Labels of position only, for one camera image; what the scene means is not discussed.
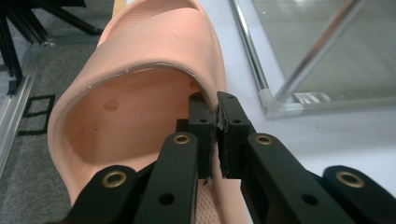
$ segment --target gray carpet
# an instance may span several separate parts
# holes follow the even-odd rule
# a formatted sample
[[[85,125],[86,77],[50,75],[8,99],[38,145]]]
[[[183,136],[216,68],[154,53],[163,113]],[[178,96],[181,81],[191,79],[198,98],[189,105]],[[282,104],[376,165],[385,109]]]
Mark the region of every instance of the gray carpet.
[[[104,28],[111,18],[113,1],[86,0],[86,3],[88,8],[67,10]],[[52,35],[82,33],[43,11],[38,10],[36,14]],[[41,78],[35,81],[30,94],[31,105],[26,111],[31,116],[21,120],[19,135],[0,181],[0,223],[45,223],[62,219],[70,209],[66,188],[48,151],[47,115],[39,112],[46,111],[51,100],[62,95],[95,46],[92,42],[45,47],[38,65]]]

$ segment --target pink slipper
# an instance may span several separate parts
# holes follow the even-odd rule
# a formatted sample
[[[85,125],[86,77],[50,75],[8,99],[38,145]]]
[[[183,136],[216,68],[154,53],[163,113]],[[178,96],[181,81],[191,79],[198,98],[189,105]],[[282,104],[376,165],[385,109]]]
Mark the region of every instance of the pink slipper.
[[[108,24],[98,48],[62,95],[49,120],[49,152],[74,203],[101,169],[139,171],[158,157],[188,98],[200,91],[211,111],[225,91],[215,30],[194,0],[141,0]],[[247,223],[239,182],[199,183],[196,221]]]

